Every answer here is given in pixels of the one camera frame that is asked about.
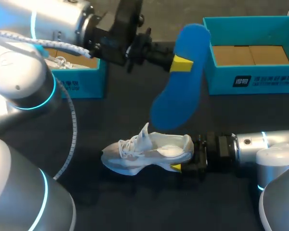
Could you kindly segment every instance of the logo on box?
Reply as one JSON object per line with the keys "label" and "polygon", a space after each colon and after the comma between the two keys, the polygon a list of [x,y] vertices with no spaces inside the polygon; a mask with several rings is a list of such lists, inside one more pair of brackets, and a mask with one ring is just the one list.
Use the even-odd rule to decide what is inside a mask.
{"label": "logo on box", "polygon": [[250,83],[251,76],[236,76],[233,87],[247,87]]}

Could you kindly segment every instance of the sneaker sole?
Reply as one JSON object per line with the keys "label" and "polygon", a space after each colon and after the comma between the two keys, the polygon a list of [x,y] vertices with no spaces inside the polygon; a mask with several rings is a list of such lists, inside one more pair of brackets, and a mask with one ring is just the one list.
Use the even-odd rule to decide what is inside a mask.
{"label": "sneaker sole", "polygon": [[[184,162],[187,162],[191,159],[192,155],[190,155],[190,158],[188,158],[187,160],[184,160],[184,161],[180,161],[180,163],[184,163]],[[163,169],[165,169],[166,171],[169,171],[169,172],[178,172],[176,170],[174,170],[173,168],[171,168],[171,165],[173,165],[174,163],[154,163],[154,164],[149,164],[149,165],[144,165],[144,166],[141,166],[141,167],[138,167],[138,168],[132,168],[132,169],[119,169],[119,168],[112,168],[110,166],[108,166],[107,164],[105,164],[103,161],[102,161],[103,165],[114,171],[114,172],[117,172],[121,175],[125,175],[125,176],[135,176],[137,175],[142,169],[144,169],[145,167],[149,166],[149,165],[157,165],[157,166],[160,166],[162,167]]]}

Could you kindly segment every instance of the glowing blue ring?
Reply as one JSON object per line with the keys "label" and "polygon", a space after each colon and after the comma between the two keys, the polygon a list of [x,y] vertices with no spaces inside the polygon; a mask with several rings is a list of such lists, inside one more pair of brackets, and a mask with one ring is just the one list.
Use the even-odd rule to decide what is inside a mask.
{"label": "glowing blue ring", "polygon": [[269,145],[268,145],[268,138],[266,136],[266,133],[264,131],[262,131],[261,133],[263,135],[263,140],[264,140],[265,147],[268,148]]}
{"label": "glowing blue ring", "polygon": [[37,39],[36,33],[35,33],[35,23],[37,20],[37,12],[33,11],[31,14],[31,23],[30,23],[30,30],[31,30],[31,36],[33,39]]}
{"label": "glowing blue ring", "polygon": [[45,183],[44,199],[43,199],[43,203],[42,203],[42,206],[40,208],[39,214],[37,215],[37,218],[35,218],[35,221],[33,222],[33,224],[31,225],[31,227],[30,227],[30,229],[28,231],[33,231],[35,229],[35,227],[38,225],[38,222],[41,219],[41,217],[43,215],[43,212],[45,210],[46,202],[47,202],[47,198],[48,198],[48,183],[47,183],[47,180],[46,180],[46,176],[45,176],[45,174],[43,173],[42,170],[40,170],[40,171],[41,171],[41,173],[43,175],[44,183]]}
{"label": "glowing blue ring", "polygon": [[54,95],[55,91],[56,91],[56,85],[57,85],[57,82],[56,82],[56,78],[55,76],[53,75],[53,91],[52,93],[50,94],[50,96],[48,97],[47,100],[45,100],[43,103],[41,103],[40,105],[36,106],[36,107],[31,107],[31,108],[21,108],[21,107],[16,107],[17,109],[20,109],[20,110],[33,110],[33,109],[37,109],[39,107],[42,107],[44,106]]}
{"label": "glowing blue ring", "polygon": [[263,190],[264,190],[264,188],[261,188],[259,185],[258,185],[258,189],[260,189],[261,191],[263,191]]}

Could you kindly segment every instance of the brown cardboard flap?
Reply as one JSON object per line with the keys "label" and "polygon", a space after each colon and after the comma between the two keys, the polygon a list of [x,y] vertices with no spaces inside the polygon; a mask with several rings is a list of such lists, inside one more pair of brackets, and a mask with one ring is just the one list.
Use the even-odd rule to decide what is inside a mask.
{"label": "brown cardboard flap", "polygon": [[66,61],[72,63],[72,64],[78,64],[82,66],[87,66],[92,69],[97,68],[98,60],[96,58],[89,59],[83,55],[81,56],[74,56],[72,54],[68,54],[62,51],[57,51],[55,49],[46,49],[49,52],[49,55],[52,57],[58,57],[62,56],[66,59]]}
{"label": "brown cardboard flap", "polygon": [[282,46],[250,46],[256,65],[289,64]]}
{"label": "brown cardboard flap", "polygon": [[213,52],[218,66],[255,65],[248,46],[214,46]]}
{"label": "brown cardboard flap", "polygon": [[49,55],[52,56],[52,57],[57,57],[57,50],[55,49],[45,49],[48,51]]}
{"label": "brown cardboard flap", "polygon": [[250,48],[248,46],[235,47],[235,58],[238,65],[255,65]]}
{"label": "brown cardboard flap", "polygon": [[234,46],[214,46],[213,52],[218,66],[238,65],[234,57]]}
{"label": "brown cardboard flap", "polygon": [[218,66],[289,64],[282,46],[213,46]]}

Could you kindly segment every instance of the insole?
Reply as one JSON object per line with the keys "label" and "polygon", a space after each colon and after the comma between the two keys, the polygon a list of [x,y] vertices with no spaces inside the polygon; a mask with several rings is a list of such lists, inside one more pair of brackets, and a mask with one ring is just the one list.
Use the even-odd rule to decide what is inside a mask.
{"label": "insole", "polygon": [[177,157],[183,154],[184,150],[175,145],[165,145],[157,148],[157,151],[165,157]]}
{"label": "insole", "polygon": [[185,123],[198,107],[200,83],[210,49],[210,33],[190,24],[180,32],[174,54],[193,61],[191,72],[171,72],[164,91],[152,104],[150,117],[157,129],[174,129]]}

